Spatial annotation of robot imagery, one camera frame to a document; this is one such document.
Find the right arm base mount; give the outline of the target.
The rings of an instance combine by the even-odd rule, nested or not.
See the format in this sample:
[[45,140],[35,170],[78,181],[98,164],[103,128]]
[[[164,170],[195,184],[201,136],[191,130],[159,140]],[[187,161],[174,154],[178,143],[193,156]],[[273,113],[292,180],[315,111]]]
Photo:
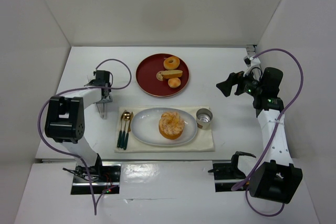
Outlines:
[[217,193],[231,191],[237,182],[246,178],[245,174],[234,169],[231,163],[213,163],[213,167],[208,170],[208,173],[214,176]]

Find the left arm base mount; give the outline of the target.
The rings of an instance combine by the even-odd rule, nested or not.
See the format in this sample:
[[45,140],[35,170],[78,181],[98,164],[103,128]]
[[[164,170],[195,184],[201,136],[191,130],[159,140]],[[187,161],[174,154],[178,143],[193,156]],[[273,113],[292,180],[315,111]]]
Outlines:
[[[73,175],[71,185],[71,195],[90,195],[89,178],[83,167],[77,166],[75,169],[62,169]],[[119,194],[120,192],[121,165],[103,165],[100,175],[91,175],[93,192],[95,195]]]

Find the orange round cake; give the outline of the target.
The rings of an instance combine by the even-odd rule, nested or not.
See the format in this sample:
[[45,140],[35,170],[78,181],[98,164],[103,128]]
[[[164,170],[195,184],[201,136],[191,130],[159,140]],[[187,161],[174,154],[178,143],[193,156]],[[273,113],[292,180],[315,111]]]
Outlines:
[[175,140],[179,138],[184,131],[184,127],[177,127],[171,125],[159,125],[160,134],[169,140]]

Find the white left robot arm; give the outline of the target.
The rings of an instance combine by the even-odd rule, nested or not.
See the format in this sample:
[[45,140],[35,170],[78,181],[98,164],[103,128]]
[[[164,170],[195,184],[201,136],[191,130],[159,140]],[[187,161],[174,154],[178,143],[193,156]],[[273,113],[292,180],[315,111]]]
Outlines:
[[101,178],[102,161],[84,137],[85,108],[95,103],[112,101],[112,75],[108,71],[97,70],[94,76],[83,90],[50,98],[45,134],[75,155],[75,175],[88,180],[89,176],[84,166],[87,164],[90,177],[96,182]]

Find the stainless steel tongs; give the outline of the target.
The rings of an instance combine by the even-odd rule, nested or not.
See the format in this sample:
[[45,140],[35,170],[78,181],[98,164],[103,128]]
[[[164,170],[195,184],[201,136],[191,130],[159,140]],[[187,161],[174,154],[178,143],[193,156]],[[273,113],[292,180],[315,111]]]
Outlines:
[[96,103],[96,107],[97,107],[100,117],[102,119],[105,119],[107,116],[107,112],[106,112],[107,103],[106,102]]

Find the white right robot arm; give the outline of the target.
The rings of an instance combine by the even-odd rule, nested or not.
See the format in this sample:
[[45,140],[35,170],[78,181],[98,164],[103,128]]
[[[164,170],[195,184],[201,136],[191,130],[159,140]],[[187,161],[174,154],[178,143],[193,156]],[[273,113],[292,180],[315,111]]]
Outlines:
[[216,87],[226,97],[236,86],[235,95],[246,93],[254,98],[253,107],[262,132],[264,151],[259,160],[234,161],[244,173],[251,197],[288,204],[292,200],[303,174],[296,168],[288,151],[284,126],[285,107],[278,97],[283,78],[281,70],[268,67],[259,80],[252,73],[231,73]]

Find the sugared twisted donut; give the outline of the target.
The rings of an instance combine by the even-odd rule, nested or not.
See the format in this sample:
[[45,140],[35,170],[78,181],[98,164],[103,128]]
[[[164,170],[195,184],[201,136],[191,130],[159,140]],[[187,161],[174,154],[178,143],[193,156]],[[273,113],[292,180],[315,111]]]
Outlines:
[[165,112],[159,120],[159,130],[167,135],[177,135],[183,132],[184,120],[178,112]]

